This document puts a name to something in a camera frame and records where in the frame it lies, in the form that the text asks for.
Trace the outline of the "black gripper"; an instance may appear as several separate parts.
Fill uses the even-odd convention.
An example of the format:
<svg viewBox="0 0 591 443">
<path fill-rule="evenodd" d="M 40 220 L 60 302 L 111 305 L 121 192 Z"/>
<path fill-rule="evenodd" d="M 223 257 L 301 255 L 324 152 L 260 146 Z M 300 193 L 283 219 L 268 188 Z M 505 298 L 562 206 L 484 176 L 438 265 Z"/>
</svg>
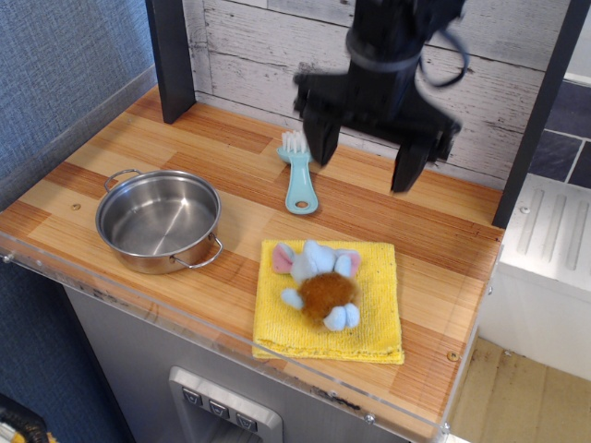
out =
<svg viewBox="0 0 591 443">
<path fill-rule="evenodd" d="M 461 124 L 419 93 L 419 56 L 395 66 L 395 71 L 376 71 L 351 62 L 340 74 L 298 72 L 294 108 L 302 118 L 312 158 L 321 167 L 336 151 L 343 126 L 400 145 L 391 191 L 405 193 L 428 159 L 449 157 Z"/>
</svg>

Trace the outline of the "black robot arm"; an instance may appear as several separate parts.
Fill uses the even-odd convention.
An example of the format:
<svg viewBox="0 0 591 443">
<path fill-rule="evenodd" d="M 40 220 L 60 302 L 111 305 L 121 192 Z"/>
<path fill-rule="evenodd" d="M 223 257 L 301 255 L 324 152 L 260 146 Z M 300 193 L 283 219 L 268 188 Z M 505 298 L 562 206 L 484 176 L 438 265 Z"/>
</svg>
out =
<svg viewBox="0 0 591 443">
<path fill-rule="evenodd" d="M 462 125 L 428 102 L 416 87 L 424 45 L 439 33 L 469 56 L 447 28 L 462 1 L 358 1 L 345 43 L 344 74 L 298 73 L 294 108 L 312 158 L 326 165 L 343 127 L 397 145 L 391 190 L 411 189 L 425 165 L 446 160 Z"/>
</svg>

